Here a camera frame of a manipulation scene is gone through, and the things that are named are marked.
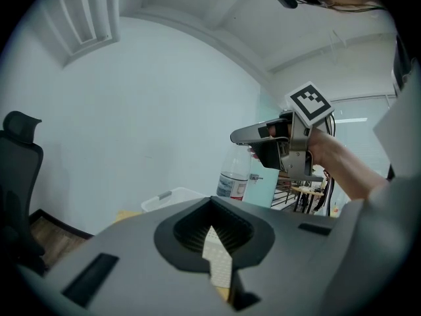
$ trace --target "plastic bottle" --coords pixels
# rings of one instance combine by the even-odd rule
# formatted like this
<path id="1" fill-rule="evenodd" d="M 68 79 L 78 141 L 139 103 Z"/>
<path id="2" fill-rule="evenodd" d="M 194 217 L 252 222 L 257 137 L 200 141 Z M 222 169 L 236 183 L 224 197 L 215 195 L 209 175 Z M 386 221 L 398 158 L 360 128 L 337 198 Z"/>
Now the plastic bottle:
<path id="1" fill-rule="evenodd" d="M 216 195 L 243 200 L 251 165 L 248 149 L 248 145 L 232 144 L 222 165 Z"/>

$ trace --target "white plastic bin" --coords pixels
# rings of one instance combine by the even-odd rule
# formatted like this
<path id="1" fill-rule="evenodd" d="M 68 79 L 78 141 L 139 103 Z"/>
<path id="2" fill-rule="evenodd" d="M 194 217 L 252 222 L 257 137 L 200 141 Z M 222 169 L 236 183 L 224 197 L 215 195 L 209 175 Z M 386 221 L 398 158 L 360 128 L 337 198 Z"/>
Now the white plastic bin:
<path id="1" fill-rule="evenodd" d="M 205 194 L 200 194 L 184 187 L 177 187 L 171 191 L 160 194 L 140 204 L 145 212 L 154 211 L 156 209 L 182 203 L 183 201 L 200 199 L 207 197 Z"/>

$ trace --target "bottle label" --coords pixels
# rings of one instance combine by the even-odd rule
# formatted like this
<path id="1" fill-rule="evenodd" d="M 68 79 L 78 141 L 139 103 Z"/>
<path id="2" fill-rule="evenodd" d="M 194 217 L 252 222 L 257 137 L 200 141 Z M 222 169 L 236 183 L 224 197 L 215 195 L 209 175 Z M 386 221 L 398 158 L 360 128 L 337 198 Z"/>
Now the bottle label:
<path id="1" fill-rule="evenodd" d="M 246 185 L 247 180 L 234 179 L 221 174 L 216 195 L 241 201 L 243 200 Z"/>

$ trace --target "forearm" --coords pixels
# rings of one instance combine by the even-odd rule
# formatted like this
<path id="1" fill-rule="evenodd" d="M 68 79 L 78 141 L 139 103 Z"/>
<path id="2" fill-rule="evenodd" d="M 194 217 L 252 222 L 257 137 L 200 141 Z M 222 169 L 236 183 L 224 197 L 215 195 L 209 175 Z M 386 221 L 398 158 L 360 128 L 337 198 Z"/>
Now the forearm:
<path id="1" fill-rule="evenodd" d="M 321 156 L 319 164 L 330 173 L 350 199 L 366 199 L 374 188 L 388 183 L 331 136 L 319 134 L 311 149 Z"/>

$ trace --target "wooden table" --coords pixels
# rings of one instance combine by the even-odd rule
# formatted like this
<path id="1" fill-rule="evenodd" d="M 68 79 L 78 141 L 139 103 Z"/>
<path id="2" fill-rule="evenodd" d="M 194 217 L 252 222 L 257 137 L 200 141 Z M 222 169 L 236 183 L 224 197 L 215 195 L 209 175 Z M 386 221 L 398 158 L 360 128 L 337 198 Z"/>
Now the wooden table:
<path id="1" fill-rule="evenodd" d="M 313 203 L 313 199 L 314 197 L 322 197 L 324 196 L 323 193 L 319 193 L 319 192 L 313 192 L 313 191 L 308 191 L 307 189 L 303 189 L 303 186 L 300 187 L 291 187 L 292 190 L 298 192 L 298 197 L 297 197 L 297 201 L 295 202 L 295 206 L 294 206 L 294 212 L 297 211 L 297 207 L 298 207 L 298 203 L 300 202 L 300 197 L 301 194 L 308 194 L 310 195 L 310 204 L 309 204 L 309 208 L 307 209 L 307 214 L 310 213 L 310 208 L 311 208 L 311 204 Z M 305 207 L 306 205 L 303 205 L 303 209 L 301 210 L 302 213 L 304 213 L 305 211 Z"/>

